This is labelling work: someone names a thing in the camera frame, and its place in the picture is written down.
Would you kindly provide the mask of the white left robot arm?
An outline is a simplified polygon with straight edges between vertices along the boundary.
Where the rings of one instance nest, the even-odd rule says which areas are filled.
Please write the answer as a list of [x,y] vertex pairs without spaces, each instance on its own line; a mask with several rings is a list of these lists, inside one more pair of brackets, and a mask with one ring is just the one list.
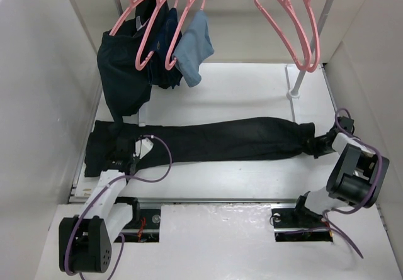
[[100,163],[99,180],[78,214],[59,224],[59,268],[69,276],[104,273],[111,261],[112,243],[124,240],[124,227],[146,224],[137,198],[121,192],[135,174],[135,167],[153,148],[149,138],[120,139],[115,150]]

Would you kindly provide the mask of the black trousers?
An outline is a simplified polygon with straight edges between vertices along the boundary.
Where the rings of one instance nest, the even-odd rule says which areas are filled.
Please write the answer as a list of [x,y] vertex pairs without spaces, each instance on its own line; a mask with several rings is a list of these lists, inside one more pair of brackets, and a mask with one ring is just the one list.
[[312,154],[313,123],[257,117],[193,126],[144,126],[96,121],[86,146],[86,177],[98,177],[121,148],[145,135],[162,139],[137,164],[147,169],[169,162],[282,160]]

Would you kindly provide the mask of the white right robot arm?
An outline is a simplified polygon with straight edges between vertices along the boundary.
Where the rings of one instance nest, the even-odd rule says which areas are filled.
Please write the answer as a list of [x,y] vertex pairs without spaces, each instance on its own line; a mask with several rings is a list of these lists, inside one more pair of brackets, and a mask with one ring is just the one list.
[[354,129],[351,117],[338,116],[325,135],[308,141],[314,158],[333,152],[339,158],[326,186],[299,196],[291,210],[291,218],[297,225],[304,226],[330,211],[348,215],[375,204],[390,161],[355,137]]

